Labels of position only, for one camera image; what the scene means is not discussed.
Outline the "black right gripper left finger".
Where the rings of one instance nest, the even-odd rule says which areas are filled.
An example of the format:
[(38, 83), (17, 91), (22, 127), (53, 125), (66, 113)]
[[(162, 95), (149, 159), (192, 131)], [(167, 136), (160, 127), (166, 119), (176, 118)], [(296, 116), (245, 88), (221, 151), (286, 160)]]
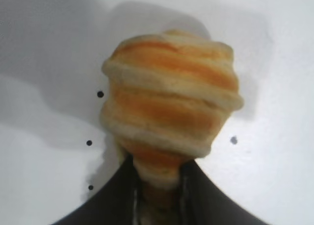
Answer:
[(128, 156), (114, 176), (79, 208), (55, 225), (132, 225), (138, 176)]

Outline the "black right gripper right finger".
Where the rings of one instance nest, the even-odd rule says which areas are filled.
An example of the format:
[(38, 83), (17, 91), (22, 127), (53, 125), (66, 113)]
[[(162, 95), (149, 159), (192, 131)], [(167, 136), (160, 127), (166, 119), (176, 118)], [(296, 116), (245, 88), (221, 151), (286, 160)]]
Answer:
[(180, 168), (179, 224), (265, 225), (225, 195), (192, 160)]

